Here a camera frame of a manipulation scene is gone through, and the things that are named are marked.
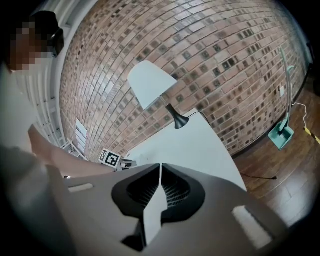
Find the brick wall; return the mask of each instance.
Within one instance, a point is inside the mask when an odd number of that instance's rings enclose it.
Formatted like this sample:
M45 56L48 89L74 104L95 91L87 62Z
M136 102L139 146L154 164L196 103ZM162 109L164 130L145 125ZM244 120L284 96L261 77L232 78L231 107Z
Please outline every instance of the brick wall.
M64 133L78 118L88 130L85 155L103 148L125 154L173 120L202 111L231 154L277 122L286 108L285 69L294 65L294 94L307 67L290 18L273 0L100 0L68 50L60 88ZM149 60L178 80L143 111L127 81Z

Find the wooden floor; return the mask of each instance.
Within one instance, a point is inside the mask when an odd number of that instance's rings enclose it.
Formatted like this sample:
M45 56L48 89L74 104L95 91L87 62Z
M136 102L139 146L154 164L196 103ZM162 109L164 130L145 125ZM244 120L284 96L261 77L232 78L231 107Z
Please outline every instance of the wooden floor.
M312 83L313 77L309 76L297 102L307 106L307 128L320 137L320 97L314 94ZM245 176L243 180L248 192L289 226L309 212L320 184L320 144L303 130L304 114L303 106L293 106L289 127L294 135L281 151L265 137L234 159L241 173L258 177L277 175L277 180Z

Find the black hair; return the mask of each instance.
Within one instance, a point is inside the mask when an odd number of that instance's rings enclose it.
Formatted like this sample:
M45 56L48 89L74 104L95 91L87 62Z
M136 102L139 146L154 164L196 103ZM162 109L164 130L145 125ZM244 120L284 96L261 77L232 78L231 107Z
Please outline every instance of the black hair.
M34 22L35 32L42 40L49 40L59 29L56 14L52 11L39 11L29 18L29 22Z
M9 22L4 27L3 38L1 42L0 57L1 60L5 60L10 52L11 40L14 40L17 35L17 29L23 28L24 23L34 22L35 32L44 43L47 41L49 44L52 42L50 38L59 29L56 14L52 11L42 10L36 12L31 16L22 16L19 19L16 18L14 22Z

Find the white shirt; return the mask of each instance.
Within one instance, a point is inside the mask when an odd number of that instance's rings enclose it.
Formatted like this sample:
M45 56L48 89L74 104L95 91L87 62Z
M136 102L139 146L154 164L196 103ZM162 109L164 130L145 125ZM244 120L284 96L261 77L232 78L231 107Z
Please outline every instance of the white shirt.
M19 147L31 152L28 130L36 123L36 112L28 97L18 86L19 74L10 73L7 65L0 67L0 145Z

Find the white table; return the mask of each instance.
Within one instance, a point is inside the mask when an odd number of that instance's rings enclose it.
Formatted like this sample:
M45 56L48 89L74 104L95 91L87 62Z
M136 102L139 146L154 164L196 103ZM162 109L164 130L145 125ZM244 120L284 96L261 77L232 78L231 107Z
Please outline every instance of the white table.
M191 110L184 116L197 112ZM128 152L127 159L138 166L173 164L216 176L247 191L244 181L224 144L200 113L194 114L186 126L176 130L171 123Z

